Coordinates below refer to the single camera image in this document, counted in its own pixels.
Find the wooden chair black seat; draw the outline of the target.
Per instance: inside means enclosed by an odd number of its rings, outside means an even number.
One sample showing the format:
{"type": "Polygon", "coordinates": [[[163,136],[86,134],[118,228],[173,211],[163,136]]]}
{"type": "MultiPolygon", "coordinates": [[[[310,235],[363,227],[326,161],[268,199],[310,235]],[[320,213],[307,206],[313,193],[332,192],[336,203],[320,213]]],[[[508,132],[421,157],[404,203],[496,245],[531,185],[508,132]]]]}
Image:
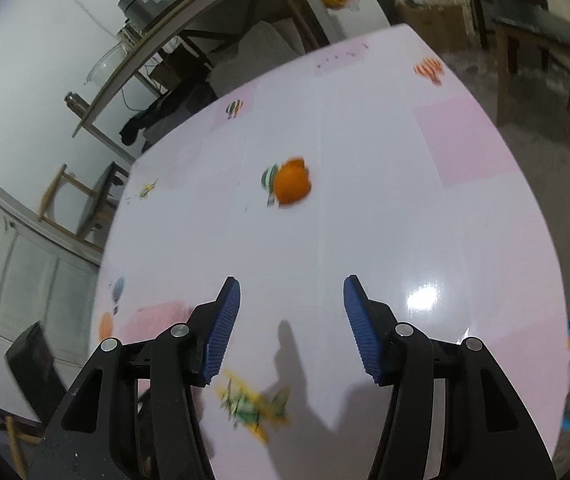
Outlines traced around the wooden chair black seat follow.
{"type": "MultiPolygon", "coordinates": [[[[492,22],[495,28],[498,96],[496,123],[506,122],[509,84],[509,44],[529,41],[535,46],[556,51],[570,58],[570,22],[533,3],[518,0],[493,0],[492,22]]],[[[567,105],[570,106],[570,90],[567,105]]]]}

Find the cardboard box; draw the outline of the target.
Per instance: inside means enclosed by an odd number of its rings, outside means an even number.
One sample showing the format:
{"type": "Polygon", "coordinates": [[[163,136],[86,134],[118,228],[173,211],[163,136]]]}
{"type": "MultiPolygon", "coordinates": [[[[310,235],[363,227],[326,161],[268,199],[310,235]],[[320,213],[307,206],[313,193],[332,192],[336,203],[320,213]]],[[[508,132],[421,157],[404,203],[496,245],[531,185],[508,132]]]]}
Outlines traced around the cardboard box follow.
{"type": "Polygon", "coordinates": [[[437,53],[463,51],[468,48],[467,20],[462,3],[443,6],[409,6],[401,3],[404,23],[437,53]]]}

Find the orange peel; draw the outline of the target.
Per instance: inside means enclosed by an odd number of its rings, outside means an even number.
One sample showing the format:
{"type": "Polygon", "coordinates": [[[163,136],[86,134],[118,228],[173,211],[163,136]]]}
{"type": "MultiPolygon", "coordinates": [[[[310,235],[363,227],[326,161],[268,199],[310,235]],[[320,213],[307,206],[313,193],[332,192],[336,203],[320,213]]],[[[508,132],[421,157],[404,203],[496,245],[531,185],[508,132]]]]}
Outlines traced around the orange peel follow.
{"type": "Polygon", "coordinates": [[[311,188],[309,169],[302,157],[288,159],[276,171],[273,194],[279,206],[300,202],[311,192],[311,188]]]}

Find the white door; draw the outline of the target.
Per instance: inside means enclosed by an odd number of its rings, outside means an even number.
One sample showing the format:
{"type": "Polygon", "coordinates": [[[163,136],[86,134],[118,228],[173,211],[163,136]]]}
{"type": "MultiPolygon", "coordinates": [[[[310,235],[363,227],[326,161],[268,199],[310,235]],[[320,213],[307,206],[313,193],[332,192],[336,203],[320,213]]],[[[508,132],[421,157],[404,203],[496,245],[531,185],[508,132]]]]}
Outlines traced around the white door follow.
{"type": "Polygon", "coordinates": [[[62,361],[87,359],[99,268],[82,249],[37,221],[0,188],[0,337],[40,322],[62,361]]]}

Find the metal thermos bottle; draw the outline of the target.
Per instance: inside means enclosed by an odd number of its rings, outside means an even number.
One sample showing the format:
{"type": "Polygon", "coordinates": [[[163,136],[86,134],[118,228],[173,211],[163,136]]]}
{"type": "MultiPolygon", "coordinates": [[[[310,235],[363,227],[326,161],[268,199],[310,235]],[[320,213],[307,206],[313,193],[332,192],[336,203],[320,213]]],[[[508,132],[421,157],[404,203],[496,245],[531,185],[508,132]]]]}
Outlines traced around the metal thermos bottle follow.
{"type": "Polygon", "coordinates": [[[69,110],[80,119],[84,118],[89,108],[89,103],[76,92],[68,92],[64,97],[64,102],[69,110]]]}

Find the pink table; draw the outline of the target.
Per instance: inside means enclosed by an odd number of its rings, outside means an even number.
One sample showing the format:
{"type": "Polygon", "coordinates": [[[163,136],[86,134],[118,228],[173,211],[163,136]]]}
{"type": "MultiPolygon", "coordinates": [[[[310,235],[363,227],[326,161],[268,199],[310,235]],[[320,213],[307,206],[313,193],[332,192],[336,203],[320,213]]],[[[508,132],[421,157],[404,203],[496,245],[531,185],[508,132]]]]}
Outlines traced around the pink table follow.
{"type": "Polygon", "coordinates": [[[343,281],[430,338],[483,340],[546,447],[568,385],[562,274],[538,202],[490,118],[407,26],[311,53],[211,104],[132,167],[104,252],[92,340],[156,336],[242,298],[201,394],[219,479],[363,479],[389,391],[365,373],[343,281]],[[279,206],[302,157],[311,192],[279,206]]]}

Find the wooden side table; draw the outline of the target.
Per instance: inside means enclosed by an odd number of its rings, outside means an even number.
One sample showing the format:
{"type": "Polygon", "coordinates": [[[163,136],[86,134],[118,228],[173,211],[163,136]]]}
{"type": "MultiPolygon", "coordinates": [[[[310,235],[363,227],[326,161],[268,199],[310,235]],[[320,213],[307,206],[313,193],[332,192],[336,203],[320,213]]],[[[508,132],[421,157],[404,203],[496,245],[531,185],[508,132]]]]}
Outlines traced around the wooden side table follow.
{"type": "MultiPolygon", "coordinates": [[[[94,136],[107,148],[112,150],[121,158],[132,159],[123,148],[110,140],[104,133],[93,130],[94,122],[98,118],[110,101],[119,94],[122,87],[133,77],[140,75],[140,69],[152,58],[161,48],[173,37],[178,36],[189,23],[198,18],[213,6],[223,0],[182,0],[171,9],[149,32],[134,45],[127,53],[125,59],[110,74],[105,84],[102,85],[93,101],[87,106],[84,114],[80,117],[74,133],[84,130],[94,136]]],[[[306,0],[308,6],[313,6],[315,0],[306,0]]]]}

